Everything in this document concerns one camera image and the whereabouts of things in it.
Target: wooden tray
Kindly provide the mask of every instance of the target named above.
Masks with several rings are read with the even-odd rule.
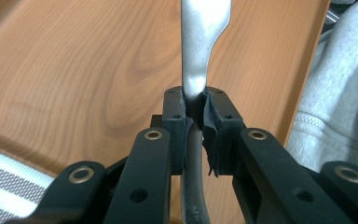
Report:
[[[286,142],[328,4],[233,0],[208,85],[247,126]],[[180,36],[180,1],[0,1],[0,151],[52,175],[122,159],[181,85]],[[243,222],[230,181],[204,177],[212,223]]]

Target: hole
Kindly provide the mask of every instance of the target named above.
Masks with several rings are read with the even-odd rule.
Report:
[[[158,131],[150,131],[145,133],[145,138],[149,139],[149,140],[157,140],[162,136],[161,132]]]
[[[146,200],[147,198],[147,191],[144,189],[135,189],[131,194],[130,194],[130,199],[131,201],[133,201],[134,203],[141,203],[144,200]]]
[[[86,177],[89,174],[88,170],[79,170],[74,174],[74,178],[81,179]]]
[[[358,172],[353,170],[352,168],[339,165],[334,171],[339,177],[352,183],[358,184]]]
[[[313,202],[313,196],[311,193],[307,192],[303,189],[297,189],[295,190],[296,197],[306,203],[312,203]]]
[[[254,138],[256,140],[264,140],[267,138],[267,136],[260,131],[250,131],[249,136],[251,136],[252,138]]]

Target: metal rivet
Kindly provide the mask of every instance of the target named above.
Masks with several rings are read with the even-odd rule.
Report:
[[[260,131],[250,131],[249,136],[251,136],[251,138],[254,138],[255,140],[264,140],[267,138],[267,135]]]
[[[352,183],[358,184],[358,172],[353,170],[352,168],[348,166],[337,166],[336,169],[334,169],[336,174]]]
[[[87,182],[94,176],[94,170],[88,166],[82,166],[69,174],[69,181],[73,184],[81,184]]]
[[[145,138],[149,140],[157,140],[162,137],[162,133],[159,131],[149,131],[145,134]]]

